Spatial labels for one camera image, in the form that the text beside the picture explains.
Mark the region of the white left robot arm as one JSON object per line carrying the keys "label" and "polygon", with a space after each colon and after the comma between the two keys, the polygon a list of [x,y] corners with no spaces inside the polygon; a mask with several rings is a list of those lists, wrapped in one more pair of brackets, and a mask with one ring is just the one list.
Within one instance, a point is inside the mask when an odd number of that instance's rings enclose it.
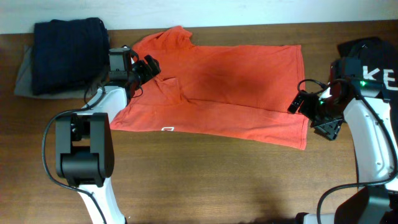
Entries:
{"label": "white left robot arm", "polygon": [[108,74],[84,107],[56,115],[55,170],[63,187],[80,195],[93,223],[126,223],[113,192],[114,148],[110,124],[143,85],[161,72],[151,55],[129,47],[109,50]]}

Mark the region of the red printed t-shirt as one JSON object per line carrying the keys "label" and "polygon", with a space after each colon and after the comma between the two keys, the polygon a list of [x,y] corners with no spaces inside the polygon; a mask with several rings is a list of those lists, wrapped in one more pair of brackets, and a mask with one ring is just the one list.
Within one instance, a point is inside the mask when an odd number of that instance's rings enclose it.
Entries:
{"label": "red printed t-shirt", "polygon": [[121,110],[111,128],[212,134],[303,150],[308,119],[288,112],[303,80],[299,45],[204,46],[177,26],[134,44],[160,73]]}

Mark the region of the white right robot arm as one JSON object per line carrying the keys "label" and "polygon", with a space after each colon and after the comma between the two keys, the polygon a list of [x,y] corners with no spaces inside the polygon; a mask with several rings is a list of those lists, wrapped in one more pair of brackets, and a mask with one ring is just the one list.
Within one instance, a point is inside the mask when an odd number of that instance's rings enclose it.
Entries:
{"label": "white right robot arm", "polygon": [[327,190],[314,214],[299,213],[296,223],[394,223],[397,221],[397,141],[391,102],[383,82],[365,77],[358,58],[332,63],[330,81],[320,91],[298,88],[289,113],[300,113],[329,140],[349,126],[357,181]]}

